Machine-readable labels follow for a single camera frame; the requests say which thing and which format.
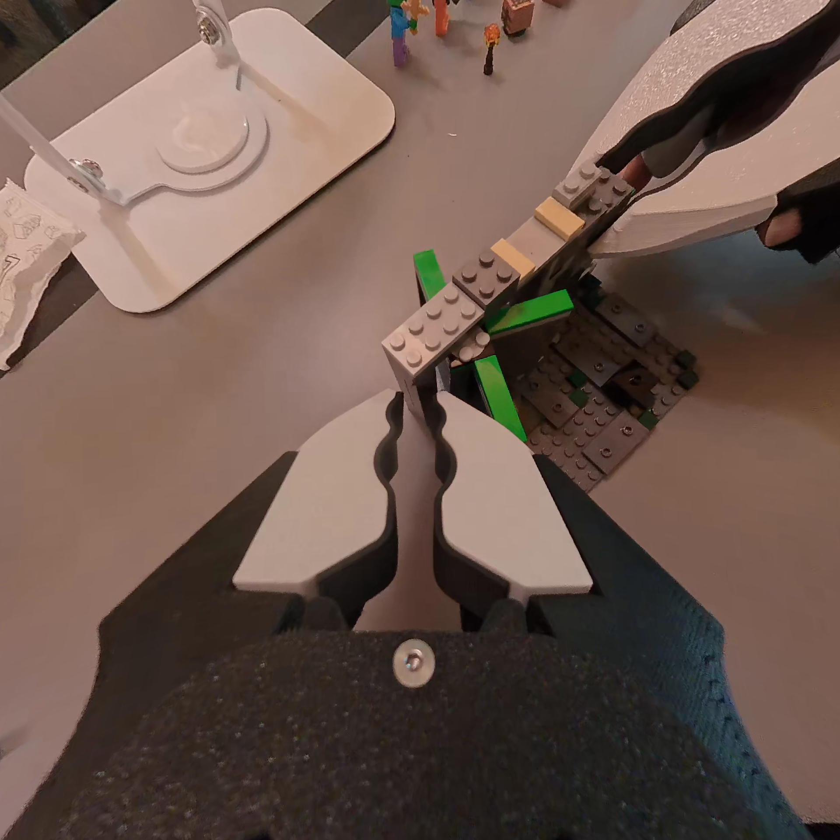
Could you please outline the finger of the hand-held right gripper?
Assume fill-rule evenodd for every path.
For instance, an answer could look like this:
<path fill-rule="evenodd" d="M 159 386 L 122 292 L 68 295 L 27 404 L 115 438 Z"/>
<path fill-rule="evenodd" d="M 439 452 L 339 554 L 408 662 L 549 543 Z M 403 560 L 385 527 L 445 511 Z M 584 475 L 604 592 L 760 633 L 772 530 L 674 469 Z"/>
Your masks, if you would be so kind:
<path fill-rule="evenodd" d="M 838 2 L 694 2 L 574 167 L 654 179 L 838 178 Z"/>
<path fill-rule="evenodd" d="M 590 249 L 649 256 L 741 233 L 768 218 L 786 189 L 827 173 L 839 155 L 839 66 L 808 80 L 761 131 L 703 155 L 670 183 L 635 196 Z"/>

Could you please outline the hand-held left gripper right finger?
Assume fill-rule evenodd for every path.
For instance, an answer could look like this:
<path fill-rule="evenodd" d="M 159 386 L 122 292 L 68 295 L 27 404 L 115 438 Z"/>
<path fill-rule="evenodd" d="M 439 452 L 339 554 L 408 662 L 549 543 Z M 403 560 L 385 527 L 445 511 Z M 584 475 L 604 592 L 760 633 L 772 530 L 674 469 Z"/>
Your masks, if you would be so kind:
<path fill-rule="evenodd" d="M 532 451 L 450 392 L 434 402 L 434 576 L 462 610 L 590 593 L 593 579 Z"/>

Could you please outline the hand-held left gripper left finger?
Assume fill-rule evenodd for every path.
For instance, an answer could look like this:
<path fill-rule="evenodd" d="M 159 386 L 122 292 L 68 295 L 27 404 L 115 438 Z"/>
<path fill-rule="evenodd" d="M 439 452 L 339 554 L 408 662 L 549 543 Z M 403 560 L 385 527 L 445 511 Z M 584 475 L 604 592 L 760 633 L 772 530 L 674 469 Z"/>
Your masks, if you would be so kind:
<path fill-rule="evenodd" d="M 243 592 L 334 600 L 355 623 L 393 581 L 403 394 L 374 395 L 299 448 L 233 576 Z"/>

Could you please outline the grey toy brick base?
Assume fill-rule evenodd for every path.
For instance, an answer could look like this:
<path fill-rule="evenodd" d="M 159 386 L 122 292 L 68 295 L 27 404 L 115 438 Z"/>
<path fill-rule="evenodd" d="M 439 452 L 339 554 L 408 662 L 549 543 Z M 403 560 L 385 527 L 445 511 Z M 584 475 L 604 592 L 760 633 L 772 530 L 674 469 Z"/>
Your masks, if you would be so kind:
<path fill-rule="evenodd" d="M 591 491 L 699 381 L 697 357 L 589 275 L 451 350 L 447 389 Z"/>

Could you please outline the grey toy brick wall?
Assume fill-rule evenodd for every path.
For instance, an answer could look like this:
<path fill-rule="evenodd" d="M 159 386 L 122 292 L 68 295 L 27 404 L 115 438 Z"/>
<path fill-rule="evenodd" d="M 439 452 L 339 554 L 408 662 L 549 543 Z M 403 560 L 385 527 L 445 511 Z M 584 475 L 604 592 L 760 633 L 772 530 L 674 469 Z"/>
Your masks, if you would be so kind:
<path fill-rule="evenodd" d="M 475 364 L 514 308 L 572 290 L 592 270 L 596 242 L 628 209 L 637 190 L 596 162 L 573 168 L 508 238 L 468 259 L 430 294 L 419 268 L 421 307 L 382 342 L 404 401 L 417 418 L 449 364 Z"/>

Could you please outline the grey desk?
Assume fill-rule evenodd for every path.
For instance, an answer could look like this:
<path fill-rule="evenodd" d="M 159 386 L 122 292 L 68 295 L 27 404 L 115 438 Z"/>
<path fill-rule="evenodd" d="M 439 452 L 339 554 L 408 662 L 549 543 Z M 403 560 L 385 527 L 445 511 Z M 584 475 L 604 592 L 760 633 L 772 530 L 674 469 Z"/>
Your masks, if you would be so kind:
<path fill-rule="evenodd" d="M 481 74 L 496 3 L 351 61 L 392 98 L 371 158 L 176 305 L 97 295 L 2 378 L 2 831 L 63 750 L 98 625 L 284 452 L 386 387 L 381 341 L 526 221 L 687 2 L 538 4 Z M 804 819 L 838 820 L 838 259 L 755 234 L 596 271 L 700 382 L 592 498 L 725 627 L 749 734 Z"/>

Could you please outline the person's right hand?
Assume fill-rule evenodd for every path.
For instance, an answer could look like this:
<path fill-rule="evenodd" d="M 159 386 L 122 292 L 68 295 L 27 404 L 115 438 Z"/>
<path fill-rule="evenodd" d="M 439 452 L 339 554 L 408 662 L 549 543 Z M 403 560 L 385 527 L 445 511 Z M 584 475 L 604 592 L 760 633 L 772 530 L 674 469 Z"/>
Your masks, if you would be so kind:
<path fill-rule="evenodd" d="M 634 189 L 642 190 L 653 178 L 675 172 L 702 141 L 711 145 L 740 140 L 762 124 L 775 109 L 774 96 L 753 108 L 736 104 L 711 104 L 691 118 L 672 138 L 637 155 L 620 176 Z M 762 245 L 771 250 L 794 250 L 809 264 L 822 261 L 839 246 L 838 162 L 815 174 L 817 185 L 790 190 L 770 217 L 755 227 Z"/>

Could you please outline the green zombie toy figure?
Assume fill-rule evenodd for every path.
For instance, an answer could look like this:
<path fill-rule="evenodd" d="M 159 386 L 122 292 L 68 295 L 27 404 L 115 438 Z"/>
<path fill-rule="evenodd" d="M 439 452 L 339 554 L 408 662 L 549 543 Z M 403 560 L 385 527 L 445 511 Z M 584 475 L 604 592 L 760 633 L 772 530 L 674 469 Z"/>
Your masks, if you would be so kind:
<path fill-rule="evenodd" d="M 417 33 L 418 19 L 429 15 L 429 8 L 420 1 L 388 1 L 394 66 L 402 68 L 408 58 L 406 34 Z"/>

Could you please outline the white printed paper bag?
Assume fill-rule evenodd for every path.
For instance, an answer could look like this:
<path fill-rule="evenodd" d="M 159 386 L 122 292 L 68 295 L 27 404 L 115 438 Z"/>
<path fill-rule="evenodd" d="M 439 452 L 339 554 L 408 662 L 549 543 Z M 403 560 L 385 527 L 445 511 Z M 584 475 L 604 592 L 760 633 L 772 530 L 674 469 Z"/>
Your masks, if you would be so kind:
<path fill-rule="evenodd" d="M 1 190 L 1 371 L 24 342 L 52 277 L 86 237 L 6 180 Z"/>

